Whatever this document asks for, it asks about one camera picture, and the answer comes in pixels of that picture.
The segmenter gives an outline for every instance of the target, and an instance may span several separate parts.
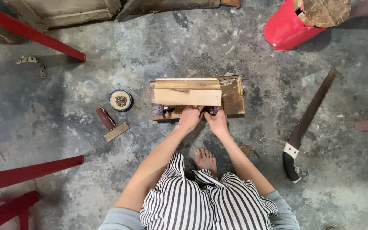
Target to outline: stained concrete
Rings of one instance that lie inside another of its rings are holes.
[[[302,229],[368,230],[368,133],[353,128],[368,119],[368,17],[279,52],[263,36],[279,6],[245,0],[240,9],[165,12],[48,33],[83,50],[88,59],[82,64],[37,43],[0,45],[0,170],[87,156],[80,167],[13,189],[42,194],[33,211],[37,229],[100,225],[140,162],[174,127],[150,119],[151,80],[232,72],[243,76],[245,116],[229,119],[229,130],[258,151],[260,159],[249,158],[289,202]],[[44,80],[35,65],[15,64],[23,55],[45,63]],[[296,161],[302,179],[292,184],[283,172],[283,144],[331,66],[341,75],[303,139]],[[115,89],[132,94],[130,111],[109,107]],[[110,143],[95,113],[101,106],[117,124],[130,126]],[[178,151],[190,159],[201,146],[217,156],[221,175],[232,170],[205,121]]]

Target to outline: striped pants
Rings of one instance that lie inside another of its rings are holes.
[[[172,156],[156,187],[140,210],[149,230],[253,229],[275,230],[269,221],[276,205],[258,195],[251,180],[226,173],[221,180],[209,170],[193,170],[195,182],[184,176],[184,157]]]

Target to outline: gray sleeve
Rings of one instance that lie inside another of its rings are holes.
[[[144,227],[138,212],[116,207],[109,211],[98,230],[144,230]]]
[[[286,203],[285,199],[279,195],[278,191],[269,193],[264,197],[273,201],[278,207],[278,216],[269,217],[276,230],[300,230],[299,223],[292,213],[290,206]]]

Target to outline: toe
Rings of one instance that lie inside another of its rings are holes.
[[[205,154],[205,149],[201,148],[201,158],[207,157],[207,155]]]
[[[207,156],[207,158],[209,159],[211,156],[210,151],[208,151],[208,149],[205,149],[205,155]]]
[[[195,161],[199,161],[201,158],[201,151],[199,149],[194,150]]]

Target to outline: sandpaper roll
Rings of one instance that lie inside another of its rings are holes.
[[[116,127],[115,121],[110,117],[104,108],[98,108],[96,109],[96,112],[108,130],[112,130]]]

